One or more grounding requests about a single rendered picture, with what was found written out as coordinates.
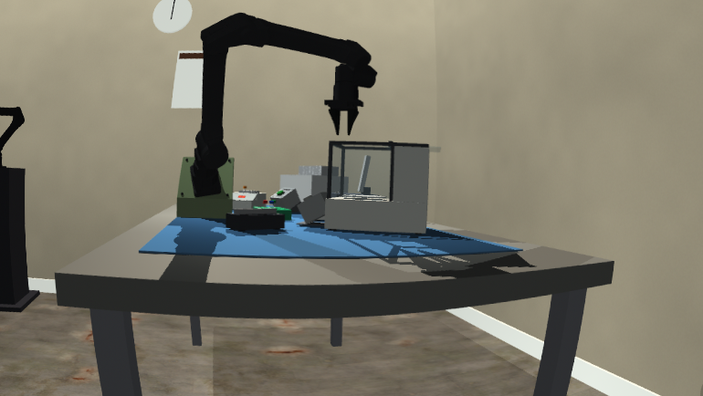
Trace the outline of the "green tube rack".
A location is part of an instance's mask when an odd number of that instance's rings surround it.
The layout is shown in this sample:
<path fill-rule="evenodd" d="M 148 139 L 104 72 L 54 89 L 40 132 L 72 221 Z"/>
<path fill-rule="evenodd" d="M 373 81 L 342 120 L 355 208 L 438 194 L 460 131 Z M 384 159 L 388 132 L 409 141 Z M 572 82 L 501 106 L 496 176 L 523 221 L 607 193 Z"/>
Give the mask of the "green tube rack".
<path fill-rule="evenodd" d="M 264 207 L 253 207 L 253 209 L 257 208 L 264 208 Z M 285 215 L 285 220 L 290 220 L 291 221 L 291 210 L 281 208 L 281 207 L 276 207 L 277 208 L 277 214 L 284 214 Z"/>

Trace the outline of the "blue bench mat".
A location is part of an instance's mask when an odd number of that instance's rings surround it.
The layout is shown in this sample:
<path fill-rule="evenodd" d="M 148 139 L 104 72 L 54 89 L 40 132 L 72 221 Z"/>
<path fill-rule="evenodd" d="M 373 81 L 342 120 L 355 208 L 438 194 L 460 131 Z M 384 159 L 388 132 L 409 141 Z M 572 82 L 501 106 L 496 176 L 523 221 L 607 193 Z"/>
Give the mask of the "blue bench mat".
<path fill-rule="evenodd" d="M 292 213 L 291 221 L 285 220 L 285 224 L 293 228 L 285 226 L 280 230 L 243 232 L 226 228 L 226 222 L 223 222 L 226 219 L 176 218 L 143 246 L 139 253 L 268 258 L 382 258 L 523 251 L 429 227 L 426 227 L 425 234 L 414 234 L 330 230 L 324 229 L 324 226 L 297 225 L 305 222 L 301 213 Z"/>

